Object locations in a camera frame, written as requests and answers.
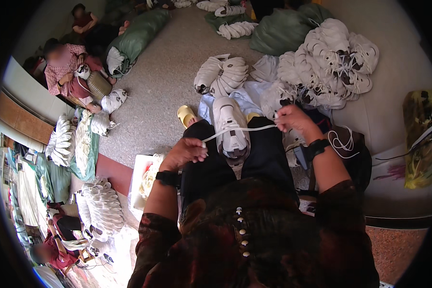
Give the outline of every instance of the black wristwatch strap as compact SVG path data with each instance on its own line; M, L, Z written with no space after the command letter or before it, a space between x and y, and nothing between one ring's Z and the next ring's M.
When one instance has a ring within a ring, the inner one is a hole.
M181 188L181 175L179 175L177 172L172 172L172 171L157 172L155 179L160 180L162 185L173 186L176 187L176 189Z
M312 161L315 156L325 152L325 147L329 146L330 142L327 139L318 139L313 141L307 147L307 160Z

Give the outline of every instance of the red shirt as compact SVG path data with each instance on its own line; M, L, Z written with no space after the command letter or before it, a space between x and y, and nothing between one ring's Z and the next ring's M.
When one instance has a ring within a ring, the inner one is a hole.
M82 17L75 19L74 23L72 24L72 27L75 26L79 26L80 28L85 27L88 23L91 22L91 20L93 20L93 18L91 18L91 12L86 12ZM86 35L88 35L88 33L94 28L91 27L90 29L88 29L87 31L83 32L81 34L81 37L84 38Z
M77 262L78 256L75 256L74 251L67 250L67 254L59 251L56 241L54 240L51 231L48 230L48 236L43 243L48 244L52 248L50 264L56 269L64 269L67 266Z

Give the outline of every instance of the white wall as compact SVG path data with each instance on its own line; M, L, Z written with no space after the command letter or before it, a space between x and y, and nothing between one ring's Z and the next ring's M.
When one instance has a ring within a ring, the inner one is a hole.
M74 115L74 109L58 97L51 95L48 89L37 82L24 68L11 57L3 77L3 87L21 101L26 107L36 112L55 125L62 113Z
M402 102L409 91L432 89L432 65L420 35L396 0L323 0L322 5L380 51L373 89L333 112L338 125L365 135L372 155L404 143Z
M104 16L106 0L46 0L35 12L19 39L13 57L19 64L35 54L49 38L60 38L72 30L74 18L70 13L78 3L85 5L99 19Z

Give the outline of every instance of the yellow plastic bag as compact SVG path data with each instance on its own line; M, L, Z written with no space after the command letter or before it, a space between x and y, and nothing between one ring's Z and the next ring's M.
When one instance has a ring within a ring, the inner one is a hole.
M406 133L405 188L423 188L432 184L432 90L409 92L403 102Z

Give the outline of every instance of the pink floral top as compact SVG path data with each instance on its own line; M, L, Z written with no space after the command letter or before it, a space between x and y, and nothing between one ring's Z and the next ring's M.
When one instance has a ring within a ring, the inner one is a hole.
M69 95L69 83L64 83L62 87L59 87L58 81L67 73L75 71L77 69L78 56L86 53L85 46L66 44L65 47L69 49L71 57L69 62L62 67L53 67L47 65L45 69L46 84L48 84L48 91L51 95L62 94L65 97Z

